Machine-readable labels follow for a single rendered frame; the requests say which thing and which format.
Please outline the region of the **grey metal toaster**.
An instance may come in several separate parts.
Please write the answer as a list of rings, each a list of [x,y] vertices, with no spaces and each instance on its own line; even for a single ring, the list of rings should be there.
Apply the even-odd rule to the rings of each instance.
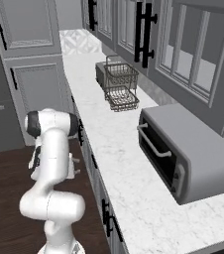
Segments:
[[[105,69],[106,62],[100,62],[95,64],[96,70],[96,81],[99,83],[101,88],[104,88],[105,84]]]

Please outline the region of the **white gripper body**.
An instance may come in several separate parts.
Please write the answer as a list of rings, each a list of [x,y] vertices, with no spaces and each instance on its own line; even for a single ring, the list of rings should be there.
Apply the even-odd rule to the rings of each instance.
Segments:
[[[80,169],[76,169],[74,167],[74,164],[78,164],[80,162],[79,159],[76,159],[73,157],[72,154],[69,154],[69,160],[68,160],[68,175],[67,179],[72,180],[75,178],[76,175],[80,173]]]

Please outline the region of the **grey tall cupboard door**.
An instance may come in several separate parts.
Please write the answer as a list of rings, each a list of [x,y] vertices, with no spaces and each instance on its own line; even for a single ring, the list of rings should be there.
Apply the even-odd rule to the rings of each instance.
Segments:
[[[5,59],[60,54],[56,0],[0,0]]]
[[[4,66],[25,145],[33,146],[35,140],[25,129],[25,117],[29,111],[44,108],[70,111],[62,56],[8,59]],[[18,90],[14,87],[10,67],[15,73]]]

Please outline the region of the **grey wall cupboard run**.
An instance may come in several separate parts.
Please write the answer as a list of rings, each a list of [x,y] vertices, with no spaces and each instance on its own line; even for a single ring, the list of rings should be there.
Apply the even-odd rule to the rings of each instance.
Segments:
[[[97,21],[95,31],[89,28],[88,1],[81,0],[83,28],[95,36],[110,50],[115,51],[115,3],[116,0],[94,0],[94,17]]]

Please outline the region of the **grey toaster oven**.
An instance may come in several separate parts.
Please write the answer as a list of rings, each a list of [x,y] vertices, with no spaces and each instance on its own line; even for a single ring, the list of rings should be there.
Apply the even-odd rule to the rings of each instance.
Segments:
[[[139,125],[159,158],[139,133],[139,145],[178,204],[224,193],[224,138],[179,104],[141,110]]]

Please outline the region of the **grey base cupboard run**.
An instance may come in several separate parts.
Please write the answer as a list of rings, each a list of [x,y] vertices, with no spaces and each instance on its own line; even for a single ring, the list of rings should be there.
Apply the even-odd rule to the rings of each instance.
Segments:
[[[73,96],[71,97],[71,101],[72,101],[72,108],[74,110],[74,114],[77,116],[78,119],[79,118],[81,119]],[[104,185],[98,165],[96,163],[94,154],[92,152],[91,145],[87,137],[87,132],[84,128],[84,125],[83,125],[82,133],[83,133],[84,142],[82,146],[80,146],[80,148],[81,148],[83,159],[85,162],[85,167],[88,172],[89,179],[92,185],[93,193],[97,202],[97,207],[98,207],[98,211],[100,214],[105,235],[106,235],[106,226],[103,224],[103,221],[102,221],[102,199],[105,199],[109,203],[110,227],[113,229],[113,231],[110,233],[109,237],[106,236],[106,239],[110,247],[110,253],[111,254],[129,254],[129,251],[124,241],[124,237],[121,233],[121,229],[118,224],[112,203],[110,202],[109,194]]]

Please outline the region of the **glass-front wall cupboard door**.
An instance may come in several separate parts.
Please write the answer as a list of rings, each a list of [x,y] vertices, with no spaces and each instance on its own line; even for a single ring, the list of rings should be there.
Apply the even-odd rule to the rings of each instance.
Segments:
[[[154,83],[224,137],[224,0],[158,0]]]

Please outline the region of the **grey wall cupboard door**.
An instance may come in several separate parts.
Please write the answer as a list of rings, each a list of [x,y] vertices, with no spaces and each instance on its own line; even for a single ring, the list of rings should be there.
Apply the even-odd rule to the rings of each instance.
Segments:
[[[140,61],[134,62],[135,56],[135,26],[136,26],[136,8],[137,2],[143,2],[142,12],[142,29],[141,29],[141,48]],[[128,64],[131,64],[142,74],[147,74],[148,68],[142,67],[143,62],[143,43],[144,43],[144,30],[145,30],[145,13],[146,4],[152,4],[152,14],[155,14],[156,0],[117,0],[116,19],[117,19],[117,41],[116,52]]]

